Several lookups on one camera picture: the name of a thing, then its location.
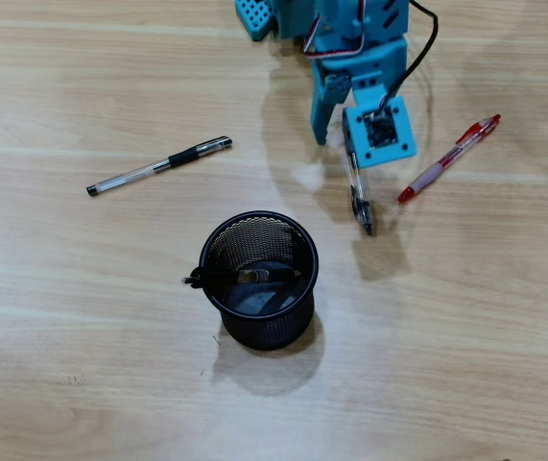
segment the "clear pen barrel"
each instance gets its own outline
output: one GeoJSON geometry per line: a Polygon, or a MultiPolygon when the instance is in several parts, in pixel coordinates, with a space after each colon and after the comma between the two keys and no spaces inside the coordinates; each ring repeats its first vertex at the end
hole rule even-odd
{"type": "Polygon", "coordinates": [[[129,173],[125,173],[124,175],[116,176],[115,178],[99,182],[95,184],[95,187],[98,193],[105,192],[106,190],[113,189],[114,187],[118,187],[119,185],[143,180],[144,178],[155,175],[156,173],[166,170],[167,168],[169,168],[169,160],[165,159],[163,161],[158,161],[157,163],[153,163],[148,166],[137,168],[136,170],[130,171],[129,173]]]}

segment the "black pen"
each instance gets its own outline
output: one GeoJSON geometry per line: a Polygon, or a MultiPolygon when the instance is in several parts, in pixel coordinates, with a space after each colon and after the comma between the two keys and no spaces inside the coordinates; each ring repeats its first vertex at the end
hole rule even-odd
{"type": "Polygon", "coordinates": [[[212,139],[211,141],[204,142],[203,144],[199,144],[198,146],[191,147],[184,152],[180,152],[179,154],[175,154],[174,156],[158,161],[157,163],[153,163],[152,165],[138,168],[129,173],[125,173],[124,175],[111,178],[110,180],[97,182],[96,184],[87,187],[86,190],[91,197],[94,197],[95,195],[99,195],[106,190],[148,178],[149,176],[160,173],[161,171],[169,170],[171,168],[178,168],[179,166],[190,163],[191,161],[195,161],[199,158],[214,154],[215,152],[222,151],[230,147],[232,143],[233,141],[230,137],[218,137],[216,139],[212,139]]]}

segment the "pen tip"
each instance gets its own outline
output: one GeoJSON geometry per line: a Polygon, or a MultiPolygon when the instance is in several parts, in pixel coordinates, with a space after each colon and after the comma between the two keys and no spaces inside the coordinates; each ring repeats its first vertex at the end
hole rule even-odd
{"type": "Polygon", "coordinates": [[[404,190],[399,198],[397,199],[398,202],[401,204],[405,204],[410,199],[412,199],[416,195],[415,190],[412,187],[408,187],[406,190],[404,190]]]}

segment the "black cable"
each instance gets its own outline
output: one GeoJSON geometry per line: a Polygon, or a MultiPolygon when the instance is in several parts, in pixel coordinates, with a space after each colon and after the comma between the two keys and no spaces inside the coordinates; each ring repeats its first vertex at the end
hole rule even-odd
{"type": "Polygon", "coordinates": [[[429,40],[427,40],[427,43],[425,44],[425,47],[420,52],[420,54],[417,56],[415,61],[406,69],[406,71],[399,77],[389,88],[389,91],[387,92],[386,96],[381,100],[380,102],[380,108],[378,109],[378,113],[391,101],[391,98],[394,97],[394,95],[397,93],[397,91],[401,88],[402,85],[404,85],[404,82],[408,77],[412,75],[412,73],[417,70],[417,67],[420,66],[422,61],[425,59],[425,56],[427,56],[427,53],[429,53],[429,50],[431,50],[432,45],[436,41],[436,37],[438,36],[438,30],[440,28],[440,24],[438,21],[438,15],[434,12],[431,12],[427,10],[425,7],[420,5],[416,0],[410,0],[410,3],[413,7],[418,9],[420,12],[424,12],[428,16],[430,16],[434,20],[434,28],[432,30],[431,36],[429,37],[429,40]]]}

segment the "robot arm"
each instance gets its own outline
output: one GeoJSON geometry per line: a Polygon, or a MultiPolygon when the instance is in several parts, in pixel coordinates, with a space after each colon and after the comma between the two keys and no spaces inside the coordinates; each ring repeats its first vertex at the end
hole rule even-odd
{"type": "Polygon", "coordinates": [[[361,170],[417,153],[408,111],[396,92],[433,44],[437,17],[416,0],[235,0],[235,5],[252,39],[262,39],[276,23],[281,38],[307,37],[304,52],[314,74],[311,123],[319,144],[326,143],[334,108],[352,89],[356,107],[344,110],[343,121],[354,172],[352,204],[371,233],[361,170]],[[411,3],[434,18],[434,33],[407,69],[404,35],[411,3]]]}

